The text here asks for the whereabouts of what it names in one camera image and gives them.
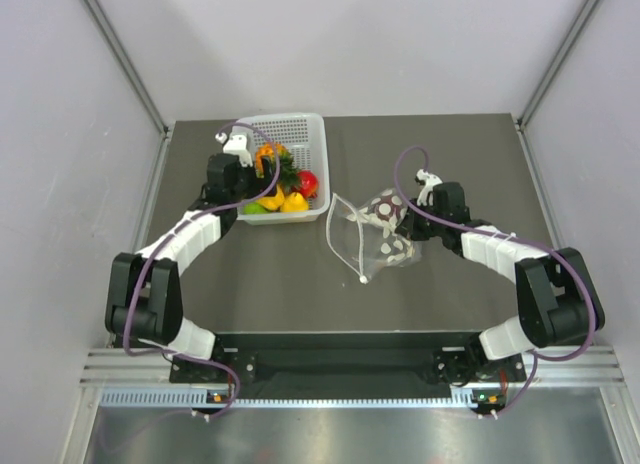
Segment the polka dot zip bag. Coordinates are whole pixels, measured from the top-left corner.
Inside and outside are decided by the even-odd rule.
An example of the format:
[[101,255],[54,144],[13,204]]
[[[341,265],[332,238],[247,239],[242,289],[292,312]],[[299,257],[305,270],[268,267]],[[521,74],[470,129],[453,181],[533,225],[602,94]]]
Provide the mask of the polka dot zip bag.
[[356,273],[362,284],[369,283],[387,267],[407,267],[422,258],[419,242],[397,235],[396,227],[391,229],[369,220],[369,205],[383,191],[360,206],[334,194],[328,210],[327,244],[335,256]]

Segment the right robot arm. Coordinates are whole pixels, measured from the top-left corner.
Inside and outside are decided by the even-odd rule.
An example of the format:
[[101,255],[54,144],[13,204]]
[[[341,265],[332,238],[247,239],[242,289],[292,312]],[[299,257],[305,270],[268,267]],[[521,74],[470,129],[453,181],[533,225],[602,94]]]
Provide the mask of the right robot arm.
[[440,239],[455,255],[512,282],[517,313],[472,337],[467,368],[487,380],[507,357],[580,340],[590,345],[605,313],[583,256],[574,248],[552,250],[489,222],[474,219],[457,182],[433,174],[418,178],[421,191],[407,202],[397,234],[411,241]]

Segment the yellow fake bell pepper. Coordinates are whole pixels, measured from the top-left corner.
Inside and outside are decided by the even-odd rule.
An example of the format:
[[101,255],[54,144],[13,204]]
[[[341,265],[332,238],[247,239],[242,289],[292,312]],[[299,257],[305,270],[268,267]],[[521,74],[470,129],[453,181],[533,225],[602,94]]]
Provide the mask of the yellow fake bell pepper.
[[273,196],[265,196],[257,200],[257,203],[269,212],[276,212],[285,201],[285,194],[280,185],[275,187]]

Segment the orange fake pineapple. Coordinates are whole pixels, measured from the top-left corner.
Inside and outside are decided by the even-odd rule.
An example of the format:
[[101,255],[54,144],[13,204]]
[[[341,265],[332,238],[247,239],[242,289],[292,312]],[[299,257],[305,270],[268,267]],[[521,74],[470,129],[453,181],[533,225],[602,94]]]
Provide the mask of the orange fake pineapple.
[[289,150],[280,143],[263,144],[255,152],[254,164],[257,170],[262,170],[262,165],[257,163],[261,158],[270,158],[276,165],[279,165],[278,184],[285,193],[294,191],[298,186],[299,168],[294,162],[294,158]]

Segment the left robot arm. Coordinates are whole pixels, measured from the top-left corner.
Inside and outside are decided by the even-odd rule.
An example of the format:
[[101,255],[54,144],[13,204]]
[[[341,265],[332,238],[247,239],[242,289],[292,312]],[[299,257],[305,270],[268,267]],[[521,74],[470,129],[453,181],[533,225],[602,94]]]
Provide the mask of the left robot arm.
[[205,380],[224,374],[227,358],[216,335],[184,316],[180,278],[228,233],[241,207],[276,193],[281,159],[261,157],[259,162],[261,172],[237,154],[212,155],[207,181],[178,222],[153,244],[114,258],[105,327],[122,338],[125,349],[135,339],[192,360]]

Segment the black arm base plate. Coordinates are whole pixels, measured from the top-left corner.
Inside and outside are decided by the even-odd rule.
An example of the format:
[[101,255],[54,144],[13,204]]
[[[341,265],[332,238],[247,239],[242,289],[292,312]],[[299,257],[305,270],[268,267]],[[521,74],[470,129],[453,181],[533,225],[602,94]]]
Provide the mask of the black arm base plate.
[[500,391],[526,379],[521,354],[479,364],[474,332],[223,333],[220,368],[173,359],[172,384],[203,385],[225,398],[442,397],[487,383]]

